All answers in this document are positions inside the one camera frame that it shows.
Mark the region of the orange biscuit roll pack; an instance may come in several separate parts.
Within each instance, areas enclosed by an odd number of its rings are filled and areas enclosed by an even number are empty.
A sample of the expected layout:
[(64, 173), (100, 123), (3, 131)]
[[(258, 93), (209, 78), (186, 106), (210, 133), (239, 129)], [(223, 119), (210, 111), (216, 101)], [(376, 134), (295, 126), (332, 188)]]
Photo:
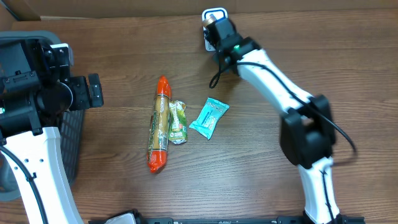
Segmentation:
[(150, 120), (147, 165), (151, 173), (160, 172), (167, 163), (171, 96), (172, 91), (169, 81), (162, 75), (157, 83)]

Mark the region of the green snack packet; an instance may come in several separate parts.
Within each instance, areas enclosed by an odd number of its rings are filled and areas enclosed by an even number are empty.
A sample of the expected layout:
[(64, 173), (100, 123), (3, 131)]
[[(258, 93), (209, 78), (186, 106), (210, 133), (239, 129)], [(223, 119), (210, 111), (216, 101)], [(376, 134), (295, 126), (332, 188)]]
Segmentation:
[(188, 140), (185, 108), (186, 104), (179, 100), (171, 101), (169, 103), (169, 140), (173, 144), (183, 144)]

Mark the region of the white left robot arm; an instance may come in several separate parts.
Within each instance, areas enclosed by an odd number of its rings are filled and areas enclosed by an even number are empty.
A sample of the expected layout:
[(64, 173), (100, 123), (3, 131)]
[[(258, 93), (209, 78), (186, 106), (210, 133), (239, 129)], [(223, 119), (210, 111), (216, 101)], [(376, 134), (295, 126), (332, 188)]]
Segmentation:
[(100, 78), (74, 77), (72, 50), (38, 37), (1, 42), (1, 153), (30, 223), (81, 223), (62, 161), (64, 114), (103, 106)]

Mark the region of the teal wet wipes pack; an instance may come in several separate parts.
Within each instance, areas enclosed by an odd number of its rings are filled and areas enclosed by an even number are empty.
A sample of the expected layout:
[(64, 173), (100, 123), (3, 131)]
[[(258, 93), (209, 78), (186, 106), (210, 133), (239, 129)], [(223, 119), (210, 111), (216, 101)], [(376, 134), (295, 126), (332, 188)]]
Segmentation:
[(189, 128), (196, 130), (206, 137), (207, 140), (210, 140), (217, 122), (228, 111), (228, 109), (229, 105), (226, 103), (213, 98), (207, 98), (198, 118), (189, 125)]

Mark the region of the white tube gold cap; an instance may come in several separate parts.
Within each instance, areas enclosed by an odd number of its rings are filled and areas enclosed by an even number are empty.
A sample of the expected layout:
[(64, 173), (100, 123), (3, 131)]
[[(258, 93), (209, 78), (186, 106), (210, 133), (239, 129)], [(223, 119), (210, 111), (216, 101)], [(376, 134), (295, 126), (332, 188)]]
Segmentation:
[(209, 14), (204, 20), (202, 21), (203, 27), (206, 29), (210, 24), (217, 21), (217, 18), (213, 14)]

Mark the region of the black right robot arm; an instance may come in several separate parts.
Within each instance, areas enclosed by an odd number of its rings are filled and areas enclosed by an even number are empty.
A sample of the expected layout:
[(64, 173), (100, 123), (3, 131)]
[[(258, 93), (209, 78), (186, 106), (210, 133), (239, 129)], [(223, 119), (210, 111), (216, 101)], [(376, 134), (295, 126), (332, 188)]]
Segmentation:
[(310, 223), (336, 223), (331, 180), (336, 141), (328, 100), (314, 97), (289, 80), (252, 38), (242, 37), (228, 18), (203, 20), (205, 39), (215, 48), (220, 72), (232, 69), (269, 101), (280, 117), (280, 147), (298, 168)]

